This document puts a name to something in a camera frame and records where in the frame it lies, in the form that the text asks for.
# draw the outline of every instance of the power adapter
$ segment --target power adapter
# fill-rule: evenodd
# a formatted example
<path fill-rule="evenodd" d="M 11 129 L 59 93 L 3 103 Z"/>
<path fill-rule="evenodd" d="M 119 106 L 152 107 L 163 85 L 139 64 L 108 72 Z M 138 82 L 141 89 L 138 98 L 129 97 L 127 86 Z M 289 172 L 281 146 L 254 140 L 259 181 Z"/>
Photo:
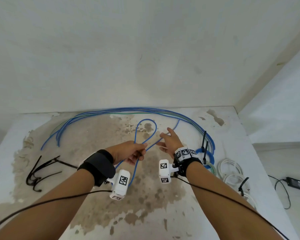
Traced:
<path fill-rule="evenodd" d="M 286 179 L 284 179 L 284 181 L 287 182 L 288 186 L 300 190 L 300 180 L 291 178 L 291 177 L 286 177 Z"/>

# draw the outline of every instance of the white table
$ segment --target white table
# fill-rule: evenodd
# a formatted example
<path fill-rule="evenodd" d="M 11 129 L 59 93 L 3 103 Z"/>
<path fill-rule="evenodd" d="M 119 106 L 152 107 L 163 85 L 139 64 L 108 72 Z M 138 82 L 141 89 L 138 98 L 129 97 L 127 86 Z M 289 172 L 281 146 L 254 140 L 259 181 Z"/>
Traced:
<path fill-rule="evenodd" d="M 207 113 L 209 109 L 224 121 L 222 126 Z M 298 239 L 235 109 L 212 107 L 170 110 L 190 117 L 207 130 L 216 145 L 215 165 L 226 157 L 238 162 L 245 176 L 250 177 L 251 195 L 257 202 L 259 213 L 288 238 Z M 175 119 L 156 114 L 116 114 L 88 118 L 68 127 L 60 148 L 53 138 L 40 152 L 40 146 L 52 129 L 75 114 L 27 114 L 20 115 L 14 122 L 0 145 L 0 219 L 29 205 L 74 172 L 74 169 L 56 163 L 38 175 L 46 176 L 59 170 L 63 172 L 41 182 L 37 186 L 42 189 L 41 193 L 34 192 L 25 184 L 25 177 L 39 155 L 42 155 L 41 163 L 61 155 L 61 160 L 78 164 L 96 149 L 133 140 L 132 130 L 144 118 L 154 119 L 158 125 L 158 132 L 149 143 L 157 140 L 160 132 L 166 132 L 166 127 L 173 128 L 176 124 Z M 176 133 L 188 147 L 201 147 L 202 135 L 191 125 L 181 121 Z M 144 134 L 138 133 L 138 142 L 144 140 Z M 164 158 L 168 159 L 157 146 L 147 152 L 145 160 L 138 165 L 137 178 L 123 201 L 111 200 L 108 193 L 88 196 L 61 239 L 219 239 L 189 185 L 176 179 L 172 179 L 173 182 L 168 185 L 160 184 L 158 160 Z M 133 167 L 128 165 L 122 165 L 121 168 L 133 172 Z"/>

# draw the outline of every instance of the bundle of blue wires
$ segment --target bundle of blue wires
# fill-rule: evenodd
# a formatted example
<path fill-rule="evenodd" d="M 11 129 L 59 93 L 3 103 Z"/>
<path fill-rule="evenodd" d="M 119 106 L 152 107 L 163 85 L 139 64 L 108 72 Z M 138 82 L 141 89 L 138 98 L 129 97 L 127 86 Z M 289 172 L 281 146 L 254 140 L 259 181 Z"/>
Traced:
<path fill-rule="evenodd" d="M 165 109 L 157 109 L 157 108 L 144 108 L 144 107 L 136 107 L 136 108 L 132 108 L 132 107 L 127 107 L 127 108 L 115 108 L 115 109 L 106 109 L 106 110 L 99 110 L 99 111 L 91 111 L 91 112 L 84 112 L 84 113 L 80 113 L 76 116 L 74 116 L 73 118 L 65 121 L 65 123 L 62 125 L 62 127 L 57 130 L 56 132 L 54 132 L 45 142 L 44 144 L 42 145 L 41 147 L 41 150 L 44 148 L 44 146 L 46 145 L 46 143 L 54 136 L 56 135 L 56 141 L 57 141 L 57 145 L 60 146 L 60 140 L 61 140 L 61 136 L 62 134 L 64 133 L 64 131 L 66 130 L 66 128 L 79 121 L 79 120 L 82 120 L 82 119 L 85 119 L 85 118 L 89 118 L 89 117 L 94 117 L 94 116 L 98 116 L 98 115 L 104 115 L 104 114 L 113 114 L 113 113 L 119 113 L 119 112 L 127 112 L 127 111 L 133 111 L 133 112 L 144 112 L 144 113 L 150 113 L 150 114 L 159 114 L 159 115 L 162 115 L 162 116 L 165 116 L 165 117 L 170 117 L 170 118 L 175 118 L 175 119 L 178 119 L 177 121 L 177 124 L 176 126 L 173 128 L 173 129 L 176 129 L 176 127 L 178 126 L 179 122 L 180 121 L 184 121 L 186 123 L 189 123 L 191 125 L 193 125 L 201 134 L 204 134 L 204 129 L 201 128 L 196 122 L 194 122 L 192 119 L 184 116 L 183 114 L 180 114 L 180 113 L 176 113 L 176 112 L 173 112 L 173 111 L 170 111 L 170 110 L 165 110 Z M 143 122 L 143 121 L 151 121 L 155 124 L 155 130 L 154 132 L 152 133 L 152 135 L 147 139 L 145 140 L 143 143 L 147 142 L 149 139 L 151 139 L 154 134 L 156 133 L 157 131 L 157 124 L 155 121 L 151 120 L 151 119 L 143 119 L 141 120 L 138 125 L 136 126 L 136 132 L 135 132 L 135 137 L 134 137 L 134 143 L 136 143 L 136 138 L 137 138 L 137 128 L 139 127 L 140 123 Z M 147 149 L 149 150 L 150 148 L 152 148 L 157 142 L 159 142 L 160 140 L 156 141 L 154 144 L 150 145 Z M 206 140 L 209 141 L 209 156 L 210 155 L 213 155 L 214 154 L 214 150 L 215 150 L 215 144 L 212 140 L 212 138 L 208 135 L 208 133 L 206 134 Z M 134 169 L 134 172 L 133 172 L 133 176 L 131 178 L 131 181 L 129 183 L 129 186 L 132 184 L 133 182 L 133 179 L 135 177 L 135 173 L 136 173 L 136 169 L 137 169 L 137 165 L 138 165 L 138 161 L 136 162 L 136 165 L 135 165 L 135 169 Z"/>

